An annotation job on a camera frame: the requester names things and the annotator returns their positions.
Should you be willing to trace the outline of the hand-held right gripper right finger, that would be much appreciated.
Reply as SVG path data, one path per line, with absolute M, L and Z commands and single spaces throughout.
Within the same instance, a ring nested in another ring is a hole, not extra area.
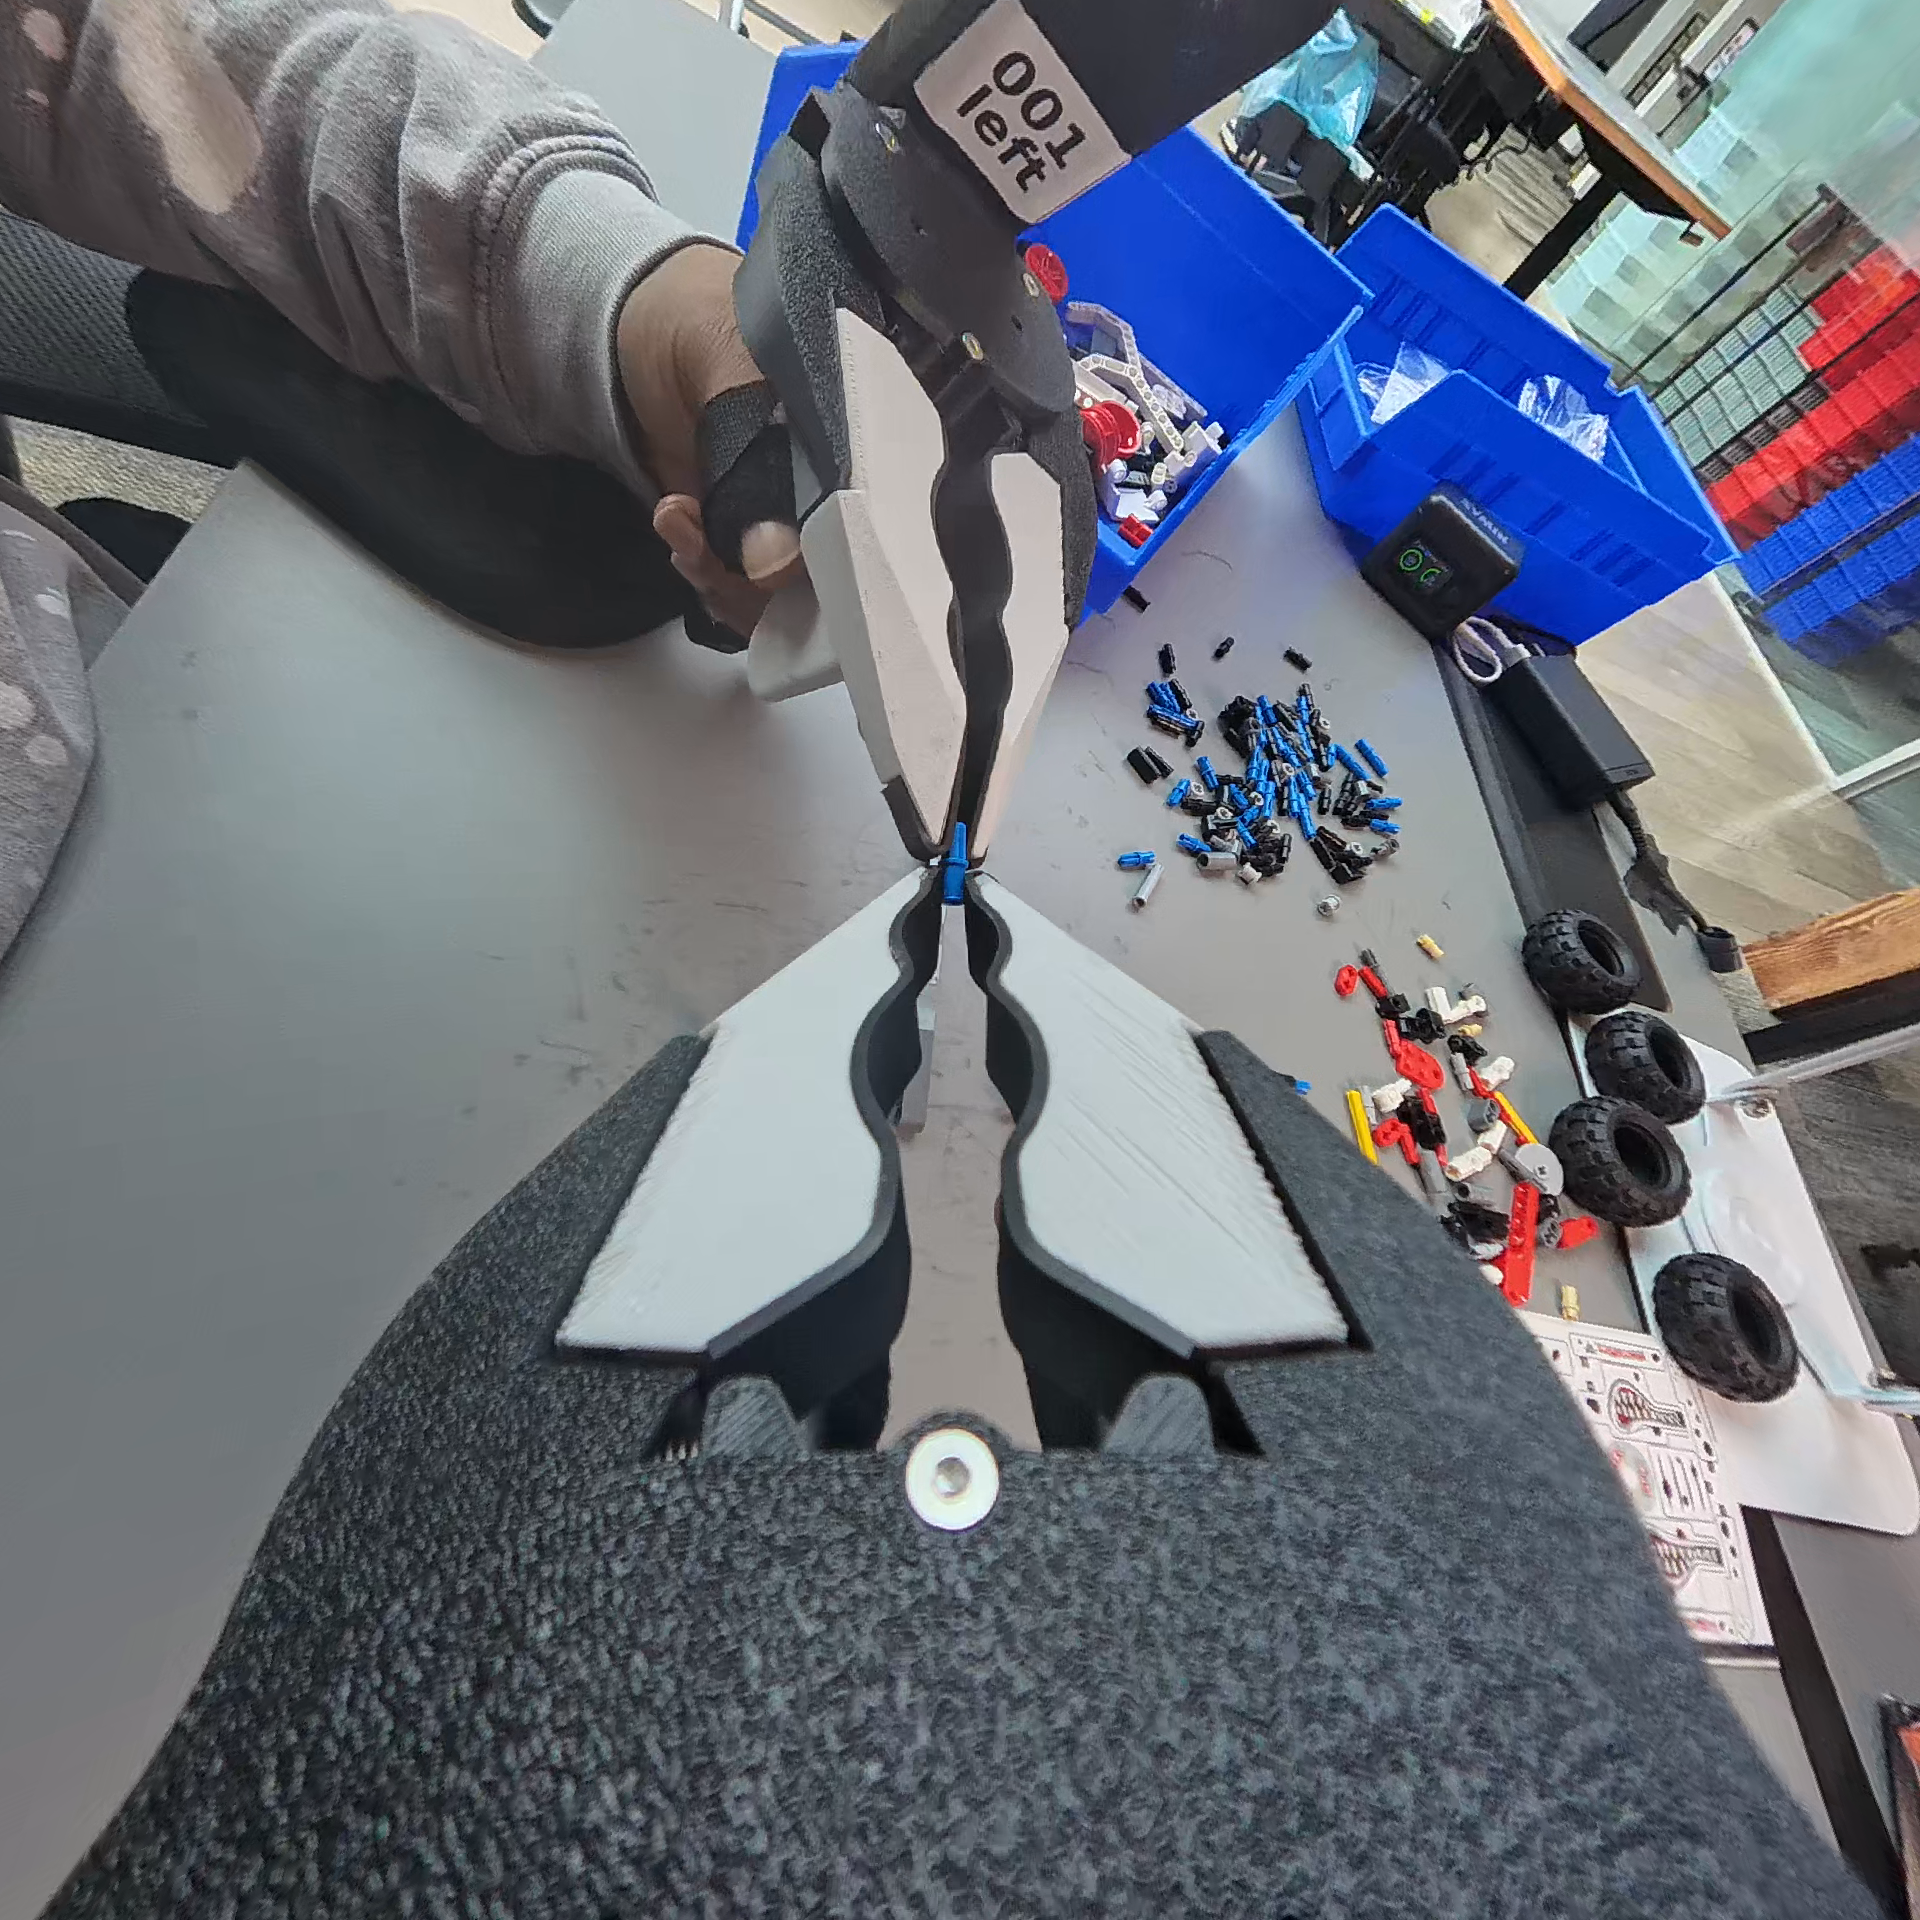
M 986 1068 L 1013 1133 L 998 1276 L 1174 1359 L 1342 1349 L 1352 1326 L 1201 1026 L 993 875 L 966 882 Z

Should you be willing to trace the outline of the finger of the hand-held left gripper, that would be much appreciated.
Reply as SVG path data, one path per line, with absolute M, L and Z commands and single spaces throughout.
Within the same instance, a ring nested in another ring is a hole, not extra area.
M 993 754 L 969 823 L 969 844 L 987 845 L 1013 796 L 1066 644 L 1066 504 L 1061 484 L 1029 452 L 998 452 L 990 466 L 993 502 L 1010 536 L 1013 580 L 998 613 L 1010 684 L 993 727 Z
M 958 786 L 969 699 L 953 660 L 953 579 L 932 494 L 944 427 L 901 349 L 853 309 L 832 316 L 848 422 L 848 480 L 803 525 L 854 724 L 912 858 L 944 852 L 965 815 Z

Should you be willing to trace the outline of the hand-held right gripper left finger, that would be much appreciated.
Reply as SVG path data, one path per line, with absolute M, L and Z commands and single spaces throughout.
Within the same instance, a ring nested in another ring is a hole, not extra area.
M 721 1362 L 884 1269 L 893 1107 L 939 966 L 939 880 L 899 880 L 732 1003 L 557 1327 L 581 1355 Z

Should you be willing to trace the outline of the person's left forearm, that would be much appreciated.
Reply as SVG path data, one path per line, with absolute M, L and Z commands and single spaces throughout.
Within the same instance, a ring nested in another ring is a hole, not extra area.
M 3 54 L 8 210 L 657 495 L 618 311 L 708 235 L 585 96 L 389 4 L 5 4 Z

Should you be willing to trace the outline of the grey toy beam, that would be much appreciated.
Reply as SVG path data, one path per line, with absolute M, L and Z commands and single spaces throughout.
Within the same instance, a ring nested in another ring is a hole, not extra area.
M 901 1141 L 924 1133 L 928 1124 L 930 1077 L 936 1064 L 938 1021 L 942 1000 L 942 978 L 939 971 L 936 971 L 926 989 L 916 996 L 915 1069 L 893 1107 L 893 1127 Z

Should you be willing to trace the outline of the large blue storage bin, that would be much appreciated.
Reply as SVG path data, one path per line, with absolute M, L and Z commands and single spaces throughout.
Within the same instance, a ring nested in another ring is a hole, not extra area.
M 1041 29 L 1072 29 L 1074 74 L 1099 66 L 1096 104 L 1118 101 L 1120 83 L 1144 83 L 1145 103 L 1170 110 L 1202 83 L 1212 88 L 1219 59 L 1230 53 L 1228 27 L 1213 4 L 1010 4 Z M 1197 32 L 1201 79 L 1174 79 L 1173 32 Z M 795 116 L 810 88 L 841 79 L 857 47 L 786 51 L 762 112 L 754 171 Z M 1180 387 L 1202 426 L 1217 426 L 1224 451 L 1168 504 L 1144 543 L 1114 531 L 1102 509 L 1083 613 L 1110 611 L 1136 589 L 1144 565 L 1168 554 L 1173 532 L 1210 484 L 1228 471 L 1294 403 L 1369 295 L 1331 252 L 1234 171 L 1185 123 L 1126 159 L 1106 182 L 1026 235 L 1064 258 L 1069 295 L 1105 304 L 1126 319 L 1141 352 L 1160 368 L 1160 384 Z

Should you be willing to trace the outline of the pile of blue black pins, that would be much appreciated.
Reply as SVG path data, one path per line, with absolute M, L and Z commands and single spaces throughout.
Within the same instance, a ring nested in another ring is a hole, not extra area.
M 1310 659 L 1282 654 L 1296 684 L 1236 690 L 1217 708 L 1163 642 L 1144 684 L 1144 738 L 1130 774 L 1168 815 L 1170 858 L 1201 877 L 1260 890 L 1296 859 L 1344 893 L 1402 858 L 1403 797 L 1365 736 L 1340 736 L 1310 682 Z

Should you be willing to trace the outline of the black power bank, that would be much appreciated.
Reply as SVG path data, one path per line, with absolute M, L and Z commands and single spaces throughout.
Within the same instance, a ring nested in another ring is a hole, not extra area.
M 1457 484 L 1437 484 L 1357 563 L 1357 576 L 1430 642 L 1514 584 L 1524 542 Z

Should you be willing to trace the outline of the blue plastic bag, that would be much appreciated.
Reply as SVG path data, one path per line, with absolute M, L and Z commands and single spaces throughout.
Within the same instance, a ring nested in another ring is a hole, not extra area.
M 1381 46 L 1336 7 L 1329 22 L 1296 53 L 1268 66 L 1240 96 L 1240 118 L 1257 122 L 1273 104 L 1289 107 L 1314 138 L 1355 152 L 1377 104 Z

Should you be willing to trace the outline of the blue storage bin with bags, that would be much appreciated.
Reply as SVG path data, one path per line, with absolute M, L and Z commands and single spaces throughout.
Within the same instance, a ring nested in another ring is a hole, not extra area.
M 1574 336 L 1436 239 L 1400 208 L 1369 214 L 1336 260 L 1371 302 L 1298 400 L 1323 511 L 1357 548 L 1387 536 L 1437 484 L 1457 484 L 1524 542 L 1500 611 L 1584 642 L 1665 602 L 1737 548 L 1642 391 L 1618 391 Z M 1355 365 L 1417 346 L 1451 373 L 1369 426 Z M 1572 382 L 1612 422 L 1602 463 L 1528 421 L 1537 375 Z

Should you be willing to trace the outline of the black power adapter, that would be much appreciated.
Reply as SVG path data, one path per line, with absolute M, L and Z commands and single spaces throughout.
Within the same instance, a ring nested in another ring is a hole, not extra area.
M 1643 747 L 1574 654 L 1523 656 L 1504 668 L 1490 692 L 1566 806 L 1604 806 L 1654 778 Z

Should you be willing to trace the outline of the printed sticker sheet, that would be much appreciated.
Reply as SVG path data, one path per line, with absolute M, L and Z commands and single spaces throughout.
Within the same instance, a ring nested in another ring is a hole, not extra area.
M 1520 1311 L 1640 1512 L 1692 1639 L 1773 1648 L 1740 1502 L 1702 1392 L 1650 1334 Z

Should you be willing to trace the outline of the wooden table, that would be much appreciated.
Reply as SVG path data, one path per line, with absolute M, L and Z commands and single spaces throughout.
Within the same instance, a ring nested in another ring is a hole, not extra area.
M 1540 4 L 1489 3 L 1489 16 L 1515 40 L 1549 96 L 1569 107 L 1581 127 L 1581 144 L 1600 184 L 1580 197 L 1549 239 L 1574 243 L 1596 228 L 1614 200 L 1676 220 L 1720 243 L 1733 228 L 1713 192 L 1676 156 L 1593 59 L 1558 32 Z

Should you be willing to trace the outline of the stacks of red blue bins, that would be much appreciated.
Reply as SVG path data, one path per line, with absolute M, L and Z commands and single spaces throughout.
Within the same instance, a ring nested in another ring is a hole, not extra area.
M 1776 637 L 1841 666 L 1916 627 L 1916 267 L 1859 252 L 1745 347 L 1749 375 L 1778 397 L 1720 440 L 1707 498 Z

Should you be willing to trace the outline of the person's grey patterned clothing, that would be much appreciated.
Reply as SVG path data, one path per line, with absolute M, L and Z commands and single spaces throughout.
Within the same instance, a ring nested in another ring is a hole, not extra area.
M 118 605 L 45 524 L 3 509 L 3 947 L 41 898 L 89 780 L 96 722 L 86 639 Z

